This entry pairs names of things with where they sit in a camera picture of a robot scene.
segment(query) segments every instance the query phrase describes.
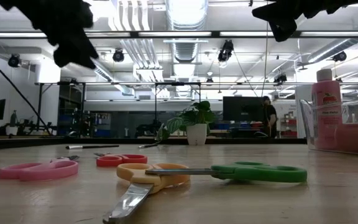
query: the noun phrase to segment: person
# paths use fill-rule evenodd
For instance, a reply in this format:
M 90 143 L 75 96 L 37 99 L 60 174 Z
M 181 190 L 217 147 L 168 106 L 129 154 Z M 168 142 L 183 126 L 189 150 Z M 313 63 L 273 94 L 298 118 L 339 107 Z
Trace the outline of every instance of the person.
M 270 98 L 268 96 L 263 97 L 264 101 L 264 129 L 270 138 L 276 138 L 277 136 L 277 112 Z

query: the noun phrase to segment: black fabric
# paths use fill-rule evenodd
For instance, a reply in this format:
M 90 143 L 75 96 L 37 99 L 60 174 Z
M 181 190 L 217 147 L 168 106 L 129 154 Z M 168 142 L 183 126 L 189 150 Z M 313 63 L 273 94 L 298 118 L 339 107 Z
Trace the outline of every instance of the black fabric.
M 274 122 L 272 129 L 270 130 L 269 120 L 270 120 L 270 116 L 273 114 L 276 116 L 276 121 Z M 277 136 L 277 112 L 274 106 L 272 105 L 264 106 L 264 128 L 266 134 L 269 134 L 271 138 L 275 138 Z

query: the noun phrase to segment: green scissors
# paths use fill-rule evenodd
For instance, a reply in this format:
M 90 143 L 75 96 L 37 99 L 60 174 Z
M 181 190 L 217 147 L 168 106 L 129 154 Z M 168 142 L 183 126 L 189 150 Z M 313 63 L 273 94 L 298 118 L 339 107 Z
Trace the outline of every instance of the green scissors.
M 259 180 L 283 183 L 306 182 L 305 169 L 290 166 L 270 166 L 259 162 L 235 162 L 229 165 L 213 165 L 206 169 L 149 169 L 152 175 L 211 175 L 218 179 Z

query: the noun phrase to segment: potted plant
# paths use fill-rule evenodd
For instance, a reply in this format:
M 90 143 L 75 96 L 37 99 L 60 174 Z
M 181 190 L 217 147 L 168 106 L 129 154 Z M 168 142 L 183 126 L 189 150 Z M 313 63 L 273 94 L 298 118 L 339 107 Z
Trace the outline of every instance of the potted plant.
M 204 145 L 209 133 L 208 124 L 214 121 L 214 114 L 208 101 L 193 103 L 181 115 L 161 125 L 157 133 L 157 141 L 168 139 L 169 136 L 180 129 L 187 132 L 187 141 L 191 146 Z

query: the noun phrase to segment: red scissors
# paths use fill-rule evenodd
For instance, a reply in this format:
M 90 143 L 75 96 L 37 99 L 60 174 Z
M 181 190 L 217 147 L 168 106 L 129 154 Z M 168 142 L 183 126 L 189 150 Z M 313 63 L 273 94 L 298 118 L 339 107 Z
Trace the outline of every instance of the red scissors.
M 78 173 L 78 156 L 59 157 L 49 163 L 30 162 L 3 167 L 0 179 L 18 179 L 21 181 L 55 180 Z
M 123 155 L 113 155 L 113 154 L 100 154 L 95 153 L 95 155 L 100 156 L 96 159 L 96 165 L 99 167 L 116 167 L 119 164 L 126 163 L 147 163 L 147 156 L 136 155 L 136 154 L 123 154 Z

